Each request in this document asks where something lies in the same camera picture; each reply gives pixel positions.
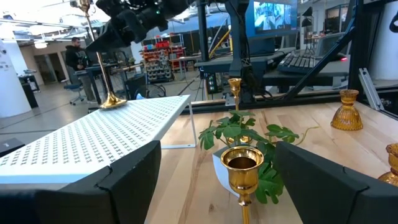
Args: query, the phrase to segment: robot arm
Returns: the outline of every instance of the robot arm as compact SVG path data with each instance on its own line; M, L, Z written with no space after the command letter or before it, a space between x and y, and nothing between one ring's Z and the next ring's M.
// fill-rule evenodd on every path
M195 0L98 0L96 5L111 19L100 29L98 38L87 46L92 52L128 47L146 38L151 29L168 28L167 19L182 13Z

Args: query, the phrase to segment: wooden table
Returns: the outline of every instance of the wooden table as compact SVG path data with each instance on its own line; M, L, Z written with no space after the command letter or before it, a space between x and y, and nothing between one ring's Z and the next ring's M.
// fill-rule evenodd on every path
M398 121L371 108L356 103L364 128L360 131L340 131L330 126L330 121L341 103L302 105L251 110L256 114L254 129L266 132L268 124L290 128L295 133L310 130L300 147L339 164L379 177L389 170L386 146L398 141ZM197 134L208 126L211 119L228 116L228 113L196 114ZM189 116L180 116L162 139L162 144L186 144ZM147 223L204 224L242 223L241 208L237 198L225 190L215 175L211 153L223 147L215 142L213 150L174 149L162 151L160 174L147 215ZM296 224L302 223L287 191L277 205L251 206L251 223Z

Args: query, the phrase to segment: amber glass candle holder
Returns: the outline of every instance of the amber glass candle holder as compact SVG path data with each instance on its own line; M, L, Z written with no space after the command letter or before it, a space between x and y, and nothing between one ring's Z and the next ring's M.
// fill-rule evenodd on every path
M391 171L381 175L379 180L398 187L398 143L388 145L386 150Z
M354 107L356 96L358 95L357 90L341 90L341 102L343 106L340 106L333 117L330 125L336 129L344 131L356 131L363 128L362 120L358 110Z

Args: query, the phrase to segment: black jacket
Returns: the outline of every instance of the black jacket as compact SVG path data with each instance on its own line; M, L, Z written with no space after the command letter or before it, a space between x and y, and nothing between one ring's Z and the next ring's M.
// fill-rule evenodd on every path
M74 71L79 71L77 65L83 65L83 58L85 56L84 50L80 47L66 46L66 63L68 66L74 69Z

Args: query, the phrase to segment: gold stem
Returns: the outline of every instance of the gold stem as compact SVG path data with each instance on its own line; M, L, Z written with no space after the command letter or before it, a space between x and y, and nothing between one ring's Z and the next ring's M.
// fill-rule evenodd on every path
M239 96L235 96L235 110L239 110Z
M95 40L94 32L93 32L93 28L92 28L91 23L90 23L90 16L88 15L87 12L86 12L86 19L87 19L88 30L90 31L91 39L93 39L93 41L94 41ZM108 94L110 94L111 93L111 88L109 86L108 78L106 77L105 67L104 67L104 65L102 63L102 56L101 56L101 54L99 52L96 52L96 53L97 53L99 66L101 67L102 77L103 77L104 82L105 82L106 90L108 91Z
M243 224L250 224L249 205L242 206Z

